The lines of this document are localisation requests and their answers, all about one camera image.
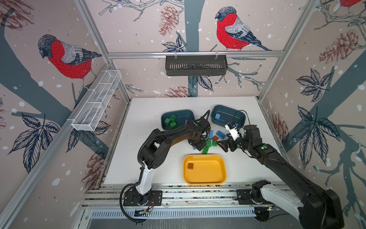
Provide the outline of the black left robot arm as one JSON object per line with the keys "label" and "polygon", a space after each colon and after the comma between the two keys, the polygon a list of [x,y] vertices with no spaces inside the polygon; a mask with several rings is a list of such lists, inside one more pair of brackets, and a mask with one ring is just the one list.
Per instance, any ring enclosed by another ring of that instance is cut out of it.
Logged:
{"label": "black left robot arm", "polygon": [[160,167],[170,148],[187,140],[190,145],[201,151],[207,145],[206,139],[211,132],[207,111],[197,120],[187,120],[182,127],[160,131],[155,129],[148,136],[138,151],[137,160],[141,165],[139,179],[132,188],[138,204],[145,204],[150,198],[154,170]]}

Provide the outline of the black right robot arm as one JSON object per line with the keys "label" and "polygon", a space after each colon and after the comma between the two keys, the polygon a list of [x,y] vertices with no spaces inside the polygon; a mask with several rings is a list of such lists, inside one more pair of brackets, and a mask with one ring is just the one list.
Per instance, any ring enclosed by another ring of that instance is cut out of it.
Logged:
{"label": "black right robot arm", "polygon": [[294,192],[282,192],[267,180],[252,185],[255,203],[269,201],[295,217],[304,229],[341,229],[345,226],[339,196],[331,189],[325,190],[291,166],[270,144],[262,142],[255,125],[243,127],[241,134],[235,124],[225,125],[227,139],[218,141],[224,151],[241,149],[260,164],[274,172]]}

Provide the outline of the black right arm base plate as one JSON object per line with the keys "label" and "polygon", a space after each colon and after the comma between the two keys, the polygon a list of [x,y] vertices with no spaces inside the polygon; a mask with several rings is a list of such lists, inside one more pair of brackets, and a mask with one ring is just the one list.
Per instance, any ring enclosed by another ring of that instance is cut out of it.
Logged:
{"label": "black right arm base plate", "polygon": [[252,205],[263,204],[266,201],[263,199],[262,194],[257,189],[237,189],[236,190],[239,205]]}

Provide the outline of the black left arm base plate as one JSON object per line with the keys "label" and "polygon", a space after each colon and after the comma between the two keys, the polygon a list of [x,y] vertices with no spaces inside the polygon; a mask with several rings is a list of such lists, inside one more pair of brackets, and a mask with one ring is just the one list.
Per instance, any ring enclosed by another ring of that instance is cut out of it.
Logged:
{"label": "black left arm base plate", "polygon": [[124,207],[161,206],[162,199],[163,192],[160,190],[151,190],[144,195],[141,195],[136,190],[122,194]]}

